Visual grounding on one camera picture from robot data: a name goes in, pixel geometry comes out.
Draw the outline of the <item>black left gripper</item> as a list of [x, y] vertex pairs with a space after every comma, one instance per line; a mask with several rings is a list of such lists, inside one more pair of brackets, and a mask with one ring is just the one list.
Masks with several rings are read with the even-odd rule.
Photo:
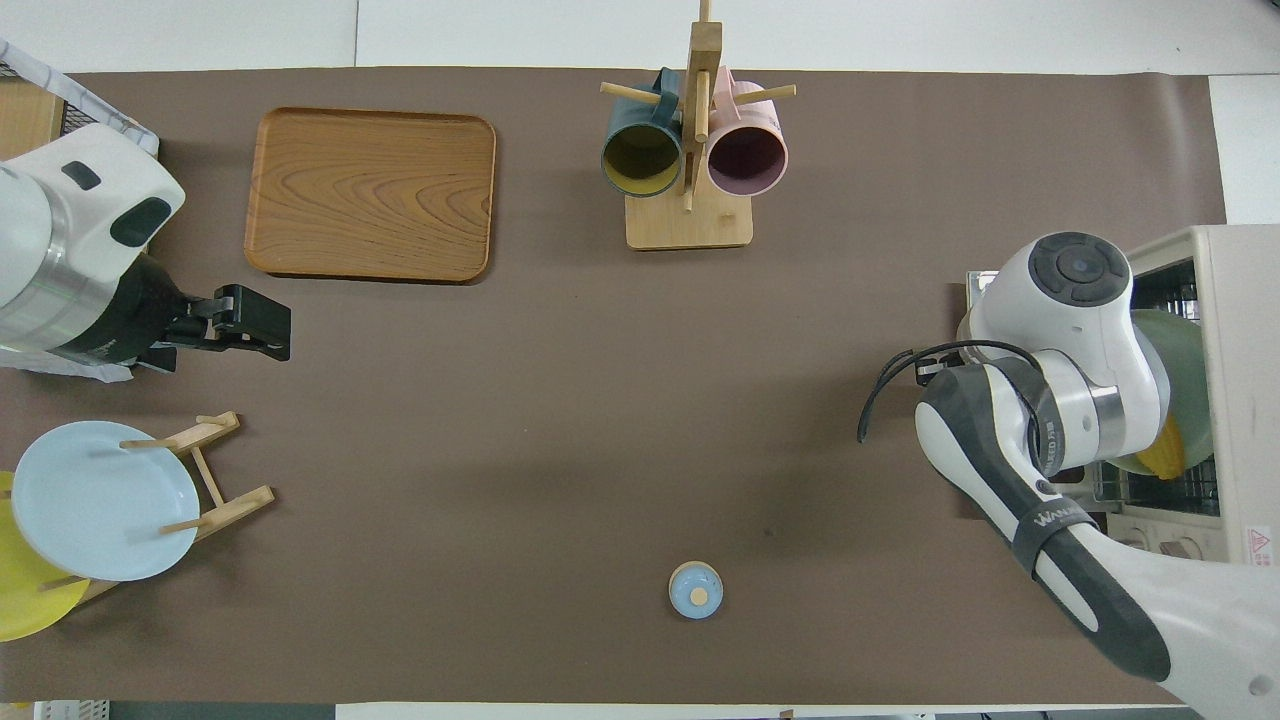
[[143, 366], [177, 372], [178, 350], [242, 348], [276, 361], [291, 359], [291, 309], [242, 284], [215, 291], [210, 320], [192, 306], [204, 299], [180, 291], [159, 261], [140, 255], [119, 278], [101, 315], [58, 356], [86, 366]]

